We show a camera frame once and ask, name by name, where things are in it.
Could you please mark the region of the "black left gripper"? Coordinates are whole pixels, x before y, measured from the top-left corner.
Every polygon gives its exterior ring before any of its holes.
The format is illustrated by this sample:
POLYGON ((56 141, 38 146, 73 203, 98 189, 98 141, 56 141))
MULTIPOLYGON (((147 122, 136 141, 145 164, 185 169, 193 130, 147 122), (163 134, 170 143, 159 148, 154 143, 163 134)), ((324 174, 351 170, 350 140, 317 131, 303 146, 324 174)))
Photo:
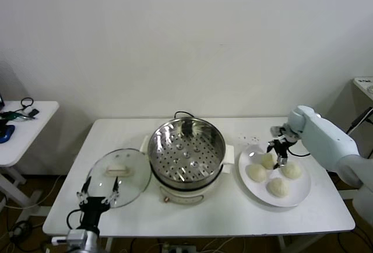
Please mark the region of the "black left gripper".
POLYGON ((95 196, 89 197, 88 189, 91 182, 91 176, 87 177, 80 192, 77 192, 79 207, 83 212, 83 218, 78 229, 98 230, 98 224, 101 215, 109 210, 109 205, 116 203, 119 197, 118 177, 115 178, 112 192, 108 197, 95 196))

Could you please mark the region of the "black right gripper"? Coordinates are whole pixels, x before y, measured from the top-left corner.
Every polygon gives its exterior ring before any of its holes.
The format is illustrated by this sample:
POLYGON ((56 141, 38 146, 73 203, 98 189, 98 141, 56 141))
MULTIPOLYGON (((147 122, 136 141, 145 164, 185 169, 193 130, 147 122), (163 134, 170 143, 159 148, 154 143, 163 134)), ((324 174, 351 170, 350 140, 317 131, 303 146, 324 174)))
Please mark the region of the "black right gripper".
POLYGON ((266 152, 269 153, 272 149, 275 150, 277 154, 277 162, 273 166, 274 169, 283 167, 287 164, 288 155, 287 150, 290 146, 295 144, 295 139, 291 137, 286 137, 284 135, 275 135, 273 140, 268 142, 266 152))

